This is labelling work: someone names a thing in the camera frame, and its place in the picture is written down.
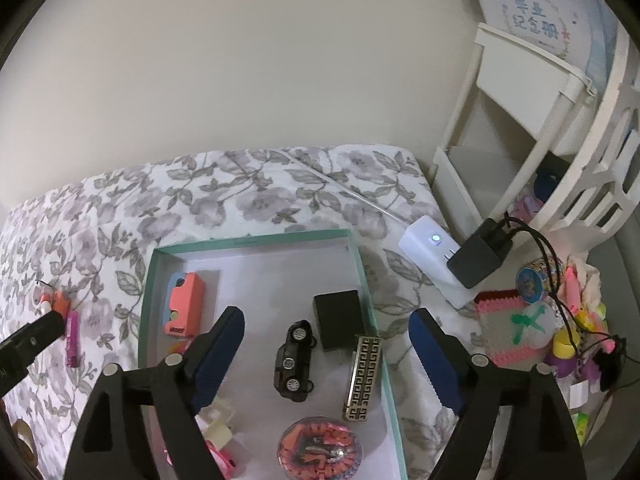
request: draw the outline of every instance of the white label tag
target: white label tag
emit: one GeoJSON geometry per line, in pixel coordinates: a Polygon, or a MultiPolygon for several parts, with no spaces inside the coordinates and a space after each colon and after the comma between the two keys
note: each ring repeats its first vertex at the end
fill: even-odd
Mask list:
{"type": "Polygon", "coordinates": [[[560,388],[560,393],[562,393],[562,398],[567,407],[569,407],[569,388],[572,381],[573,378],[571,376],[563,377],[562,379],[556,378],[556,383],[558,383],[558,388],[560,388]]]}
{"type": "Polygon", "coordinates": [[[569,388],[569,409],[580,408],[589,400],[589,381],[582,381],[569,388]]]}

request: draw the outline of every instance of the bed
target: bed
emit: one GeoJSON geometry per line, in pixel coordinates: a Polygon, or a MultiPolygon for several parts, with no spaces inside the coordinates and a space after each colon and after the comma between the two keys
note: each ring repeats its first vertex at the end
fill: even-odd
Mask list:
{"type": "MultiPolygon", "coordinates": [[[[288,148],[297,160],[413,221],[443,222],[414,156],[386,145],[288,148]]],[[[406,334],[428,306],[446,332],[482,351],[475,310],[455,311],[398,249],[404,226],[271,150],[207,152],[93,176],[14,208],[0,234],[0,332],[38,315],[36,280],[61,287],[80,313],[81,363],[54,343],[6,397],[32,428],[45,478],[63,475],[87,396],[110,362],[135,368],[140,307],[153,248],[208,238],[351,228],[386,339],[410,478],[433,468],[455,424],[406,334]]],[[[488,452],[484,468],[490,468],[488,452]]]]}

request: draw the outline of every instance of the black charger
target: black charger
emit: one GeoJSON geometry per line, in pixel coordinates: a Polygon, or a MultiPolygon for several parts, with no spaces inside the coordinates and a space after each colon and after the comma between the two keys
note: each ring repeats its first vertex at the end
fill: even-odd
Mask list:
{"type": "Polygon", "coordinates": [[[358,345],[356,336],[367,333],[357,290],[314,296],[314,313],[320,344],[325,352],[338,348],[355,350],[358,345]]]}
{"type": "Polygon", "coordinates": [[[488,218],[447,261],[447,267],[466,288],[473,288],[498,269],[513,247],[511,235],[488,218]]]}

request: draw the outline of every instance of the black toy car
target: black toy car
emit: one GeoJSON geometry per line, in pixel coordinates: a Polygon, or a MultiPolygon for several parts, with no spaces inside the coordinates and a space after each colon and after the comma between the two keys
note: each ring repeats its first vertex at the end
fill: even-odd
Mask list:
{"type": "Polygon", "coordinates": [[[294,323],[287,330],[287,340],[276,355],[273,386],[286,399],[303,402],[314,389],[309,380],[311,349],[316,346],[311,323],[306,319],[294,323]]]}

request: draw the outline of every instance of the white wall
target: white wall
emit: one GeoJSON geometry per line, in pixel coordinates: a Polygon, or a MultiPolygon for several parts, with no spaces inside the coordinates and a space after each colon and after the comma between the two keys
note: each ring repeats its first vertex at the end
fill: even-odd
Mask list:
{"type": "Polygon", "coordinates": [[[458,144],[524,162],[536,141],[489,96],[475,88],[462,115],[458,144]]]}
{"type": "Polygon", "coordinates": [[[47,0],[0,73],[0,205],[203,150],[428,162],[479,20],[476,0],[47,0]]]}

